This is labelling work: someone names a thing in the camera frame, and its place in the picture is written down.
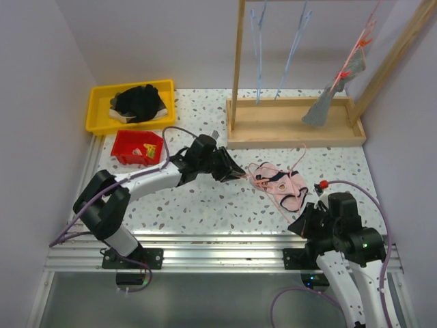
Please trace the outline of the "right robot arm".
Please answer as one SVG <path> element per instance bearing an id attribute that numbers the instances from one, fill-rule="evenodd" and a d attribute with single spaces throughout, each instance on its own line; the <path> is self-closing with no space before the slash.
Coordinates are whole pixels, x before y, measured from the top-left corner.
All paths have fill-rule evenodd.
<path id="1" fill-rule="evenodd" d="M 382 235 L 363 225 L 350 193 L 317 191 L 288 230 L 306 239 L 301 251 L 283 250 L 285 268 L 319 269 L 333 289 L 348 327 L 394 327 L 384 287 L 389 255 Z"/>

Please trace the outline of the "pink clothes clip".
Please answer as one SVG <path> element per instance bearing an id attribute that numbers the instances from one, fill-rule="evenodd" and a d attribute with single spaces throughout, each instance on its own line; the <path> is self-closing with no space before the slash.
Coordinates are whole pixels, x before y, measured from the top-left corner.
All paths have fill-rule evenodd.
<path id="1" fill-rule="evenodd" d="M 264 178 L 260 175 L 255 176 L 252 180 L 251 180 L 251 184 L 259 190 L 262 191 L 266 191 L 272 188 L 272 186 L 270 185 L 270 179 L 269 178 Z"/>

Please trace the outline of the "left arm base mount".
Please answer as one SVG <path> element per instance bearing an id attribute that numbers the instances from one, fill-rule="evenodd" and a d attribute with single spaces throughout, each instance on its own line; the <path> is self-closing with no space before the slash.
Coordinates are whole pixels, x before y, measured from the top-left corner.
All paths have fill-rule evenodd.
<path id="1" fill-rule="evenodd" d="M 103 256 L 102 268 L 115 270 L 144 269 L 143 264 L 151 270 L 160 270 L 164 259 L 164 250 L 161 248 L 136 249 L 126 257 L 127 260 L 120 258 L 112 248 L 101 249 L 100 254 Z"/>

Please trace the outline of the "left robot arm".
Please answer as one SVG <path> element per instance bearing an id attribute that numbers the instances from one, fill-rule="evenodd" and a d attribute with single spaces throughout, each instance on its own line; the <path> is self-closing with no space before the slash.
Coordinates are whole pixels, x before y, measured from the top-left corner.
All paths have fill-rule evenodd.
<path id="1" fill-rule="evenodd" d="M 224 147 L 207 135 L 194 138 L 166 161 L 129 174 L 110 174 L 100 170 L 90 180 L 73 205 L 73 211 L 94 237 L 108 245 L 126 268 L 137 267 L 143 248 L 123 226 L 128 205 L 154 192 L 180 187 L 200 174 L 215 181 L 243 178 L 246 172 L 236 164 Z"/>

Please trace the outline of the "pink underwear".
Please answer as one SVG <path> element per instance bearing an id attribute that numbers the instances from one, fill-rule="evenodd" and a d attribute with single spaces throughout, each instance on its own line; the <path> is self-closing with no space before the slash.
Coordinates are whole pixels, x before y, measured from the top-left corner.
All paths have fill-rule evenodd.
<path id="1" fill-rule="evenodd" d="M 300 211 L 309 188 L 298 171 L 283 171 L 272 163 L 264 162 L 254 172 L 249 172 L 250 183 L 258 175 L 270 179 L 272 188 L 263 192 L 272 196 L 280 208 L 291 213 Z"/>

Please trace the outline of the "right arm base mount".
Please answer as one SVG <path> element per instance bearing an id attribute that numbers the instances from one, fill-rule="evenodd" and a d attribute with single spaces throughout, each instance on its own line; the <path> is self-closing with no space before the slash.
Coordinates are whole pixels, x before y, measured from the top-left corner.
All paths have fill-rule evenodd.
<path id="1" fill-rule="evenodd" d="M 303 248 L 284 248 L 283 266 L 285 270 L 318 270 Z"/>

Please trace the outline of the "pink wire hanger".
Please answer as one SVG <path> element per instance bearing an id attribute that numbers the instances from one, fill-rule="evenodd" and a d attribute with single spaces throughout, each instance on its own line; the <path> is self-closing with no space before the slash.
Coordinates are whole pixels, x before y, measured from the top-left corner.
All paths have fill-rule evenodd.
<path id="1" fill-rule="evenodd" d="M 280 169 L 280 170 L 283 170 L 283 171 L 298 171 L 297 170 L 297 166 L 298 166 L 298 164 L 300 164 L 300 162 L 304 159 L 304 157 L 305 157 L 305 155 L 306 155 L 306 153 L 307 153 L 307 147 L 306 147 L 306 145 L 304 145 L 303 143 L 301 143 L 301 144 L 299 144 L 296 148 L 292 148 L 292 150 L 296 150 L 297 148 L 299 148 L 299 149 L 302 149 L 302 154 L 301 155 L 298 155 L 298 158 L 296 159 L 296 161 L 290 166 L 290 168 L 289 169 L 286 169 L 286 170 L 283 170 L 283 169 Z M 248 166 L 248 172 L 247 172 L 247 178 L 248 178 L 248 180 L 249 180 L 249 172 L 254 172 L 255 171 L 255 169 L 256 168 L 258 168 L 261 164 L 255 164 L 255 163 L 250 163 L 249 164 L 249 166 Z M 282 209 L 282 208 L 280 208 L 277 204 L 276 204 L 276 202 L 273 200 L 273 197 L 272 196 L 268 196 L 267 194 L 265 194 L 265 196 L 274 204 L 274 206 L 277 208 L 277 210 L 281 213 L 281 216 L 289 223 L 289 224 L 291 224 L 291 223 L 293 223 L 293 222 L 295 222 L 295 220 L 296 219 L 293 219 L 292 217 L 289 217 L 289 213 L 291 213 L 291 212 L 288 212 L 288 211 L 286 211 L 286 210 L 284 210 L 284 209 Z M 299 215 L 300 213 L 301 213 L 301 210 L 303 209 L 303 206 L 304 206 L 304 204 L 302 205 L 302 208 L 300 209 L 300 211 L 298 212 L 298 213 L 291 213 L 291 214 L 294 214 L 294 215 Z"/>

